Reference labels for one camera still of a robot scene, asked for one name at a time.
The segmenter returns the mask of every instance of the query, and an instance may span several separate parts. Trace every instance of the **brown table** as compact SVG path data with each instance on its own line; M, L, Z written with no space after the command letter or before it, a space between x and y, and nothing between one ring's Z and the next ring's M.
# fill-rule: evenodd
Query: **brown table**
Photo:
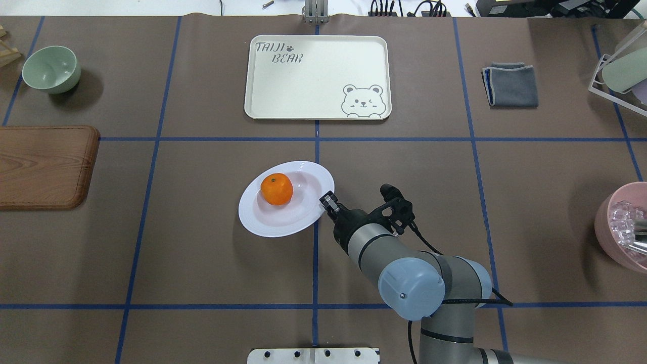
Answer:
M102 135L80 207L0 212L3 362L244 363L251 348L319 344L409 363L406 322L329 220L277 239L240 224L249 181L300 159L328 168L348 207L372 209L382 183L398 186L429 241L496 270L517 305L477 311L477 346L576 363L647 356L647 277L593 232L607 195L647 170L645 119L587 91L591 25L609 52L635 21L333 16L320 34L388 43L393 113L378 123L245 115L249 41L315 34L300 16L1 23L25 53L70 47L83 74L52 97L19 83L23 61L12 63L0 117ZM534 65L540 106L491 109L480 70L492 61Z

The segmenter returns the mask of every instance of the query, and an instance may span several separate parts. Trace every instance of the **wooden object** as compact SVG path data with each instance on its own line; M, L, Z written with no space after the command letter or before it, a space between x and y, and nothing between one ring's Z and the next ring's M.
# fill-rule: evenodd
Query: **wooden object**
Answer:
M77 207L98 147L92 126L0 128L0 210Z
M7 43L1 40L0 46L2 46L2 48L5 48L3 51L0 51L0 67L20 58L21 54L20 52L18 52L18 48L11 48Z

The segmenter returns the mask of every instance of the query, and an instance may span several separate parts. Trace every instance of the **gray cloth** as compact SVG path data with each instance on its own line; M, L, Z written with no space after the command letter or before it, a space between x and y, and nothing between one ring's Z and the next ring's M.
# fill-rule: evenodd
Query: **gray cloth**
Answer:
M534 68L525 63L496 63L483 69L485 93L491 106L539 106Z

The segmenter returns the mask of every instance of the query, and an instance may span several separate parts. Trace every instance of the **green bowl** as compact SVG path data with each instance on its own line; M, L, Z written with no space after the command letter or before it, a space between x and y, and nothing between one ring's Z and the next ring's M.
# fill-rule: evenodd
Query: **green bowl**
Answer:
M64 93L79 82L81 66L70 49L60 45L45 47L32 54L23 66L23 80L46 93Z

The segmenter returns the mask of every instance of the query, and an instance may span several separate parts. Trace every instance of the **orange fruit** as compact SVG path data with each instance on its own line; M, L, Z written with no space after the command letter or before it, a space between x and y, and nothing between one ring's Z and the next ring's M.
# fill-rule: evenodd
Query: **orange fruit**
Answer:
M282 173L267 176L261 182L261 194L270 205L284 205L292 198L292 182Z

